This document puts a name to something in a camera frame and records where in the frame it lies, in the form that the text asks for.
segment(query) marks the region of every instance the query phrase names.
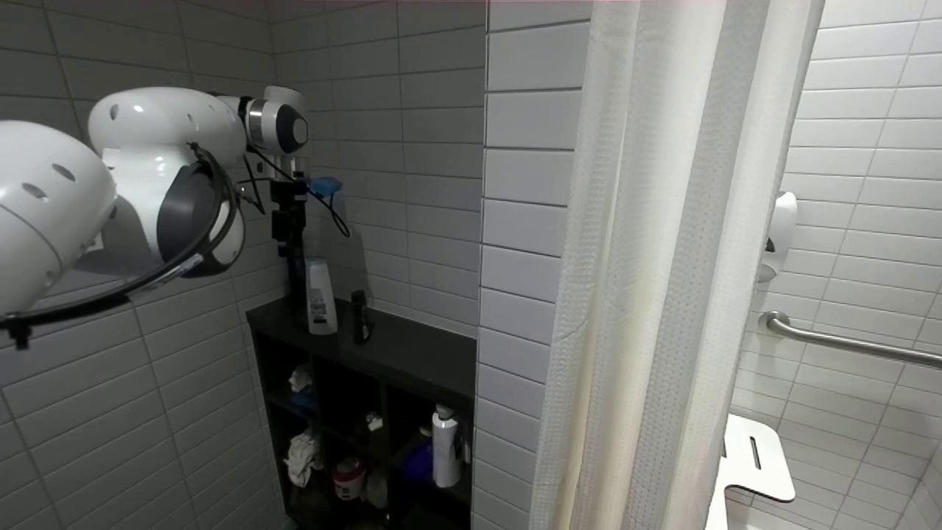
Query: white shower curtain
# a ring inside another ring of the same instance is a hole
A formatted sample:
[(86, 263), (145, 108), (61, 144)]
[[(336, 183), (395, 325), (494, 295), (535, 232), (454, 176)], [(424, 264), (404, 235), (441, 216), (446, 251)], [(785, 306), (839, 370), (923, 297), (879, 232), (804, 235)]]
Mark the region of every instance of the white shower curtain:
[(597, 0), (529, 530), (701, 530), (819, 0)]

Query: bottle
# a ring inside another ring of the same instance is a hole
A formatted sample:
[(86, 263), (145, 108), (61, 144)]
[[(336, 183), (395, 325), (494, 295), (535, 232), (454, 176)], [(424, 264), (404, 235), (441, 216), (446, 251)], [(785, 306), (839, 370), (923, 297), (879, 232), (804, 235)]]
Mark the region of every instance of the bottle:
[(336, 332), (336, 301), (326, 263), (320, 259), (305, 263), (305, 329), (311, 335)]
[(460, 422), (454, 419), (454, 410), (436, 407), (436, 412), (432, 412), (432, 479), (439, 490), (449, 490), (461, 479), (457, 434), (460, 434)]

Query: metal grab bar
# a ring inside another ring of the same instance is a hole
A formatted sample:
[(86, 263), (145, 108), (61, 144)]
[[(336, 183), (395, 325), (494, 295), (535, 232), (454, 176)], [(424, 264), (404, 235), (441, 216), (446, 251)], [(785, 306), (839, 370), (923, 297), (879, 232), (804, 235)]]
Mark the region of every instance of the metal grab bar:
[(760, 320), (764, 325), (764, 329), (775, 329), (775, 332), (798, 338), (798, 341), (823, 345), (823, 348), (844, 348), (844, 351), (859, 351), (859, 354), (867, 354), (867, 356), (922, 362), (922, 365), (942, 368), (942, 356), (940, 354), (891, 348), (891, 345), (844, 338), (844, 335), (828, 335), (828, 332), (816, 332), (816, 329), (801, 329), (801, 326), (792, 326), (792, 317), (785, 313), (763, 313)]

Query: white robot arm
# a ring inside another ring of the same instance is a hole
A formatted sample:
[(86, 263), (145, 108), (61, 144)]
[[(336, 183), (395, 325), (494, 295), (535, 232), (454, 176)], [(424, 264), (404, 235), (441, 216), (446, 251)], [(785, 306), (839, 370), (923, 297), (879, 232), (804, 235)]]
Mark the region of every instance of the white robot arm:
[[(246, 150), (285, 158), (305, 144), (304, 97), (211, 97), (192, 89), (131, 89), (89, 114), (89, 150), (50, 126), (0, 120), (0, 329), (99, 313), (158, 278), (229, 269), (245, 241), (226, 170)], [(96, 232), (127, 223), (155, 269), (95, 301), (27, 310), (83, 257)]]

